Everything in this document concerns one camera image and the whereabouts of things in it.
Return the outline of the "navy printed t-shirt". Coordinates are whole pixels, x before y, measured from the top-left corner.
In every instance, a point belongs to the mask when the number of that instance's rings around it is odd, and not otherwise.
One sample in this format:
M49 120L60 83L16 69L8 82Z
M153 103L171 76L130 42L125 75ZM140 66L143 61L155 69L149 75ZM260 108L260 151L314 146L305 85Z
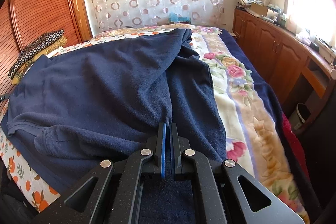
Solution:
M224 223L210 161L226 156L209 66L176 28L39 57L9 98L9 141L59 198L32 223ZM167 125L165 178L146 148ZM190 149L172 174L169 125Z

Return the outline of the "patterned navy pillow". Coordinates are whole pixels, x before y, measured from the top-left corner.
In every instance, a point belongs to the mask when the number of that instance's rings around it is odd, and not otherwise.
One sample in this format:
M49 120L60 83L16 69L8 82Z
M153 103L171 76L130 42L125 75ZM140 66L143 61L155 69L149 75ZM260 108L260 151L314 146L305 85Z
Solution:
M9 70L9 78L13 85L17 85L26 71L41 55L48 55L67 42L64 30L46 32L26 46Z

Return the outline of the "floral fleece blanket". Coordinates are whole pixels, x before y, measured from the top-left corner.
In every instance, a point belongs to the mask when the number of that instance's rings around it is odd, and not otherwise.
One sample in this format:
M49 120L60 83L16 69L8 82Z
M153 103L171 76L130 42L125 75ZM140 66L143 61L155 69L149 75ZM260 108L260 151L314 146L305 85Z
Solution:
M175 28L190 29L193 50L210 67L214 96L226 131L229 159L236 161L254 178L295 211L305 223L310 219L291 173L279 138L278 124L265 108L257 88L256 73L247 62L228 49L232 36L215 27L172 24L138 29L106 31L91 43L155 35Z

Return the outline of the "wooden slatted wardrobe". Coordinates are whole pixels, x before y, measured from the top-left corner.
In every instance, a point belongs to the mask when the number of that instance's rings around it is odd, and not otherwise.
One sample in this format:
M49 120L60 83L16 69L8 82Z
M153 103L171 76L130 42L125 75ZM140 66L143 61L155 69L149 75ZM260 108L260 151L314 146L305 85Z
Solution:
M9 69L24 47L41 34L60 29L68 46L92 38L84 0L5 0L1 7L1 94L14 88Z

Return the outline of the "small waste bin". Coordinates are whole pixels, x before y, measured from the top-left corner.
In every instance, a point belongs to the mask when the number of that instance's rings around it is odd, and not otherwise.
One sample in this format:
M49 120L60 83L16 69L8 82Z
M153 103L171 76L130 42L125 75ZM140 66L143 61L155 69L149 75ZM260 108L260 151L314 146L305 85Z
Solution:
M311 112L304 103L298 103L295 107L294 112L289 117L289 122L291 124L291 129L296 131L301 128L301 126L310 117Z

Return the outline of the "blue toy on bed end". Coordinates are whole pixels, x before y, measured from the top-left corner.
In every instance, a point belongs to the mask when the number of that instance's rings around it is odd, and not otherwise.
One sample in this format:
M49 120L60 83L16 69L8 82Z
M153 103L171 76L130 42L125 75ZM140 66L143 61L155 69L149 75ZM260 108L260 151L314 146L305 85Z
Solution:
M170 13L168 17L168 24L190 24L191 18L188 16L180 16L175 13Z

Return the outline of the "wooden side cabinet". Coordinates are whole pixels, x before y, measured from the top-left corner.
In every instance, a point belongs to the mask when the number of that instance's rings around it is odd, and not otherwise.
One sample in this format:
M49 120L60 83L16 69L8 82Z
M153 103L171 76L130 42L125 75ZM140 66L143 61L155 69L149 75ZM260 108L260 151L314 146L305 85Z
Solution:
M300 134L318 117L335 89L335 69L294 35L252 14L235 9L233 33L259 75L272 87L286 115L317 95Z

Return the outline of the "cardboard box on cabinet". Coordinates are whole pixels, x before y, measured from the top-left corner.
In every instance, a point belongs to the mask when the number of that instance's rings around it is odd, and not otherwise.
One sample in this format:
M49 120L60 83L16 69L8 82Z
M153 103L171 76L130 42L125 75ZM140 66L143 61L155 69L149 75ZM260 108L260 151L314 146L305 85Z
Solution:
M260 5L258 3L251 3L250 11L260 15L260 16L267 16L268 14L268 7Z

